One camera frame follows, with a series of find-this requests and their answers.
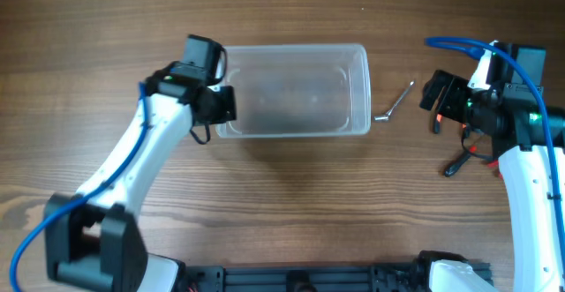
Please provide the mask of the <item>black red screwdriver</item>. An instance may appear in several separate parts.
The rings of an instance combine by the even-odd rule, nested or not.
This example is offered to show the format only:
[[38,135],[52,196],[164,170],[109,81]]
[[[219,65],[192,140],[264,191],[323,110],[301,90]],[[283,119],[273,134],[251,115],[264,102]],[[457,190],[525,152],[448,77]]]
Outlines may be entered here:
[[463,150],[460,155],[447,165],[447,167],[443,170],[443,175],[445,177],[452,177],[455,175],[464,163],[471,158],[471,153],[474,153],[476,150],[476,146],[471,146],[468,151]]

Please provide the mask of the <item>orange black needle-nose pliers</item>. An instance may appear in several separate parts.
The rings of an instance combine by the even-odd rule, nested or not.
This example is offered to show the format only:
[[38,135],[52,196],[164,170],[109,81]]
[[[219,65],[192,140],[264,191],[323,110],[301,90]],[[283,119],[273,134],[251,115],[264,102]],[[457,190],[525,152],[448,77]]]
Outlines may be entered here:
[[442,121],[442,115],[436,114],[433,119],[433,127],[432,127],[434,134],[439,134],[441,132],[441,121]]

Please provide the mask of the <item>clear plastic container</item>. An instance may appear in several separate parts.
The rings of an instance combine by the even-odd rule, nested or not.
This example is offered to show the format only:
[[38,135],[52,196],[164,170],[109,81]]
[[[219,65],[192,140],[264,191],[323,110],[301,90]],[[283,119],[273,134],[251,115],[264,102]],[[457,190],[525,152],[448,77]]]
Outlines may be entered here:
[[237,118],[216,126],[224,139],[365,135],[371,79],[357,43],[230,46],[223,79]]

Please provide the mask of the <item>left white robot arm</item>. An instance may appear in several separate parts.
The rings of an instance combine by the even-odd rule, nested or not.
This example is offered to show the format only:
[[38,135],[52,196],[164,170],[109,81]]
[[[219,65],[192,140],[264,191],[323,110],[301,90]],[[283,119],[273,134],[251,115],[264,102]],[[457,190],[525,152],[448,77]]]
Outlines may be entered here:
[[136,114],[99,169],[71,196],[44,209],[49,279],[91,291],[177,291],[185,265],[147,251],[141,207],[173,149],[194,127],[236,117],[235,94],[220,83],[224,63],[174,62],[139,86]]

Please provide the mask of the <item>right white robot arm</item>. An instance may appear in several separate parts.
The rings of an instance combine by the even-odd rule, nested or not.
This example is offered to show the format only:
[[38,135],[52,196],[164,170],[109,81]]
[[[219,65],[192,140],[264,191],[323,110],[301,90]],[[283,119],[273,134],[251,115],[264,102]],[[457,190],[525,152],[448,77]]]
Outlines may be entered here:
[[477,89],[438,70],[419,104],[491,138],[508,195],[516,291],[564,289],[564,111],[543,109],[539,93],[506,79]]

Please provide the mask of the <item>silver socket wrench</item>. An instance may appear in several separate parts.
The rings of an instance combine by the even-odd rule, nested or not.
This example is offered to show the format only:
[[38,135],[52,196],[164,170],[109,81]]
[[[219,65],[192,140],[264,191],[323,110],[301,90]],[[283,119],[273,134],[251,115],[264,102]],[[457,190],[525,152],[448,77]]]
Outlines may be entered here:
[[378,116],[373,116],[373,121],[375,123],[388,122],[390,120],[390,117],[392,116],[393,112],[395,111],[395,109],[402,102],[404,97],[410,92],[410,90],[414,87],[415,83],[416,83],[416,81],[412,80],[409,83],[409,85],[403,90],[403,92],[398,96],[398,98],[396,99],[394,104],[385,113],[378,115]]

